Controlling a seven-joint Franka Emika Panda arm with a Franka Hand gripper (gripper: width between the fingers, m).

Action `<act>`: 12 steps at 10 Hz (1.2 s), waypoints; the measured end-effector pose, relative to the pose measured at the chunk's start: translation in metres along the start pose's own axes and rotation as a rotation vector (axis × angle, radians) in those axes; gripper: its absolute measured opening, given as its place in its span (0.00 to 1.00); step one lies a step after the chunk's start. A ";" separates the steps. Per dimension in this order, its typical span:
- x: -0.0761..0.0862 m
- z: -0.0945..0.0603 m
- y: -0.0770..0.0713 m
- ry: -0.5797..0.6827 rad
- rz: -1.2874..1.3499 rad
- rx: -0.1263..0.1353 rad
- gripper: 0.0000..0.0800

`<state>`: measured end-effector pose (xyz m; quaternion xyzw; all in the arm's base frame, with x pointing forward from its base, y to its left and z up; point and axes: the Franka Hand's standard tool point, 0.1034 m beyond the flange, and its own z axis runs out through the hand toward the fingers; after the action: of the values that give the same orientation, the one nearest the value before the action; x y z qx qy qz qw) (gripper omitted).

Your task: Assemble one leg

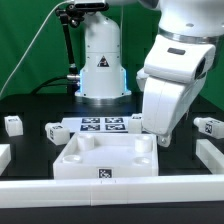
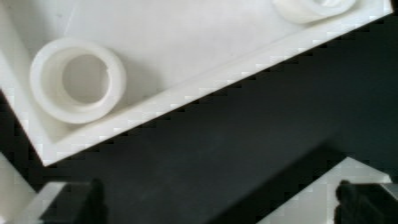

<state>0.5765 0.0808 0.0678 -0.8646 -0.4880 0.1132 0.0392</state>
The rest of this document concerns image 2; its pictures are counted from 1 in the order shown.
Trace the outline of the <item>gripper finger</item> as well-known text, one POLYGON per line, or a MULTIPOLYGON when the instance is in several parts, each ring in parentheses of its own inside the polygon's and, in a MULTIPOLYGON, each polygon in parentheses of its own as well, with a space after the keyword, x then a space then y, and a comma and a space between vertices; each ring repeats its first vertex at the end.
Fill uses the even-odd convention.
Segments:
POLYGON ((343 180, 336 189, 334 224, 398 224, 398 184, 343 180))

